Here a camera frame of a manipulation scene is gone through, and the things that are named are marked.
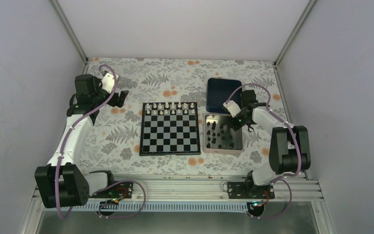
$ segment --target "white panel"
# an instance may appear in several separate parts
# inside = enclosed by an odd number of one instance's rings
[[[275,61],[308,0],[59,0],[89,57]]]
[[[0,1],[0,234],[20,228],[82,67],[49,1]]]
[[[374,233],[374,1],[319,0],[280,64],[337,233]]]

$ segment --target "metal frame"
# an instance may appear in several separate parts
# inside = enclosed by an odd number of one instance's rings
[[[86,63],[88,61],[88,57],[85,55],[84,50],[82,49],[81,44],[79,43],[78,38],[76,37],[74,31],[72,30],[72,27],[70,23],[68,22],[67,17],[64,14],[64,11],[62,10],[61,6],[59,5],[58,0],[49,0],[49,2],[52,4],[56,15],[61,20],[62,24],[64,25],[65,30],[67,31],[68,36],[70,37],[72,43],[74,44],[74,47],[78,51],[79,56],[81,57],[82,61]]]

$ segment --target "dark blue tray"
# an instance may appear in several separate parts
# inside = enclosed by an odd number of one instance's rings
[[[242,82],[235,79],[208,79],[206,110],[210,113],[229,114],[229,112],[224,109],[223,103],[231,93],[241,85]],[[238,90],[232,98],[240,108],[242,107],[241,94],[242,89]]]

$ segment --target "black mounting bracket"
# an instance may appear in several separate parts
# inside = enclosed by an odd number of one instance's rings
[[[229,199],[274,199],[275,192],[273,186],[257,186],[253,182],[253,171],[247,174],[244,182],[228,182],[227,192]]]

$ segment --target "table surface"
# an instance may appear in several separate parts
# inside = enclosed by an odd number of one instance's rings
[[[100,110],[79,163],[83,173],[111,170],[122,175],[245,175],[268,161],[270,135],[258,126],[252,133],[243,128],[244,152],[239,156],[203,151],[195,156],[140,156],[139,151],[143,102],[197,102],[203,148],[202,121],[206,114],[209,78],[231,78],[243,84],[263,85],[272,95],[272,109],[284,118],[272,62],[92,58],[87,73],[101,78],[98,67],[104,63],[120,76],[117,92],[129,90],[129,95],[122,108],[106,106]],[[267,101],[267,94],[262,90],[256,89],[256,95],[259,101]]]

